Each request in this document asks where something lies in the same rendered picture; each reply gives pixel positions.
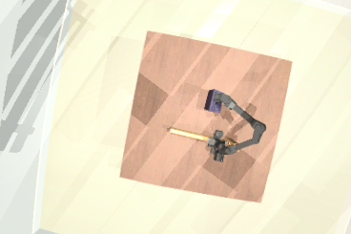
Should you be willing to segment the light wooden board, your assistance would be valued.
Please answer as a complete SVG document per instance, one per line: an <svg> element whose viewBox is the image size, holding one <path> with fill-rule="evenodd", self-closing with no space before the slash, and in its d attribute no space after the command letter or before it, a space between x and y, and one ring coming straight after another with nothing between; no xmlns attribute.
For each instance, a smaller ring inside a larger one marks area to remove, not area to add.
<svg viewBox="0 0 351 234"><path fill-rule="evenodd" d="M193 133L193 132L189 132L189 131L185 131L185 130L180 130L180 129L176 129L176 128L171 128L171 133L175 133L175 134L179 134L182 136L186 136L186 137L190 137L190 138L198 138L198 139L202 139L202 140L206 140L208 141L208 138L213 138L213 137L209 137L209 136L205 136L205 135L201 135L201 134L197 134L197 133Z"/></svg>

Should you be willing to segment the wooden slotted post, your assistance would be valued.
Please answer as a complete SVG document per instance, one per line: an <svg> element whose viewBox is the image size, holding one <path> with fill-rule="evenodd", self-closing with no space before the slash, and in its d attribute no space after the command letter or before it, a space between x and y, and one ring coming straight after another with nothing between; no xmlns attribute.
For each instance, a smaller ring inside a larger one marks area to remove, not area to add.
<svg viewBox="0 0 351 234"><path fill-rule="evenodd" d="M232 138L226 138L226 144L227 145L234 145L234 144L238 144L235 140L233 140Z"/></svg>

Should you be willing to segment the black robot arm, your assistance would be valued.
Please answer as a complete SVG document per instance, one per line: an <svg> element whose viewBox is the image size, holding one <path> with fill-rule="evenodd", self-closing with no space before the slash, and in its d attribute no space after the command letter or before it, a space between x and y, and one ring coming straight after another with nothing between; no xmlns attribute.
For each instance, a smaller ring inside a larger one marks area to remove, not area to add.
<svg viewBox="0 0 351 234"><path fill-rule="evenodd" d="M223 102L224 106L226 106L228 110L233 109L241 117L247 120L248 123L254 128L253 137L239 144L225 146L224 140L217 142L216 144L217 138L208 138L208 142L207 142L208 147L212 147L213 145L216 144L216 148L217 148L217 150L215 151L213 160L223 162L224 155L232 155L242 148L245 148L254 144L258 144L263 132L266 130L266 125L261 121L257 121L252 117L250 117L248 113L246 113L239 106L237 106L235 101L226 94L216 92L214 101L220 102L220 103Z"/></svg>

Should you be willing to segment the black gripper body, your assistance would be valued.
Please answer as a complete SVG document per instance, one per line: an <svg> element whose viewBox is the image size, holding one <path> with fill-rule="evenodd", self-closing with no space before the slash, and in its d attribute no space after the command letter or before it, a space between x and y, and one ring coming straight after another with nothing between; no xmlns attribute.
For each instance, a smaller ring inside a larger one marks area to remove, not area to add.
<svg viewBox="0 0 351 234"><path fill-rule="evenodd" d="M217 138L217 141L216 141L216 144L217 144L217 142L220 142L219 137L222 137L223 132L219 131L219 130L216 130L215 135L216 135L215 138ZM211 148L211 154L215 154L215 151L217 150L216 149L216 144L214 145L215 148Z"/></svg>

